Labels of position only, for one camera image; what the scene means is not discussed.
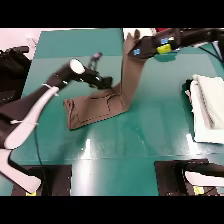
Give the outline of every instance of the green table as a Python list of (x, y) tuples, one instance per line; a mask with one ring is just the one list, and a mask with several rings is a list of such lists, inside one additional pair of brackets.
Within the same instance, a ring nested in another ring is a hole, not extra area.
[[(214, 53), (211, 45), (206, 49)], [(71, 57), (88, 63), (101, 51), (98, 69), (120, 80), (120, 29), (43, 32), (24, 88), (26, 96)], [(44, 164), (72, 164), (72, 195), (158, 195), (154, 162), (208, 158), (224, 165), (224, 147), (192, 141), (189, 111), (181, 85), (194, 74), (224, 77), (221, 63), (200, 49), (185, 48), (175, 61), (147, 61), (130, 110), (78, 130), (66, 128), (63, 99), (89, 95), (95, 90), (73, 83), (54, 97), (38, 126)], [(34, 137), (12, 154), (21, 164), (39, 164)], [(10, 195), (12, 184), (0, 179), (0, 195)]]

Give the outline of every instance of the stack of white towels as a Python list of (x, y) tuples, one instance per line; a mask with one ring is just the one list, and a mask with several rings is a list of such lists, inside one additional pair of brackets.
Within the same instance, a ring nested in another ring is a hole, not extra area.
[(194, 140), (224, 144), (224, 81), (193, 75), (190, 100), (194, 113)]

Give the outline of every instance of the blue label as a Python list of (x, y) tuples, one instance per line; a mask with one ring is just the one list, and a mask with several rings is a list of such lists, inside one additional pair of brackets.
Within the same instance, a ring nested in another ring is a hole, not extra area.
[(168, 44), (168, 38), (161, 39), (161, 44)]
[(138, 54), (140, 54), (140, 49), (134, 50), (134, 55), (138, 55)]

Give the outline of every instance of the brown cloth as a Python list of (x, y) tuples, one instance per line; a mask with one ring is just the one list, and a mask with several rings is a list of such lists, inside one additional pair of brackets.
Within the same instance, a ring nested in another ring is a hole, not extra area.
[(121, 82), (112, 89), (102, 90), (90, 96), (64, 100), (68, 129), (76, 129), (126, 112), (138, 87), (146, 60), (134, 60), (128, 52), (134, 47), (129, 33), (124, 42)]

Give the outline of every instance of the yellow tape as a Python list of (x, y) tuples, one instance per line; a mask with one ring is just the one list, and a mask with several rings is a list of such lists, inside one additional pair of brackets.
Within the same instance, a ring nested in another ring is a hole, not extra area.
[(204, 194), (205, 193), (203, 187), (193, 186), (193, 188), (194, 188), (195, 195), (199, 195), (199, 194)]
[(35, 192), (33, 192), (32, 194), (26, 192), (26, 196), (37, 196), (37, 192), (35, 191)]
[(170, 44), (165, 44), (161, 47), (158, 47), (157, 51), (158, 51), (159, 54), (165, 54), (165, 53), (168, 53), (168, 52), (172, 51), (172, 49), (171, 49)]

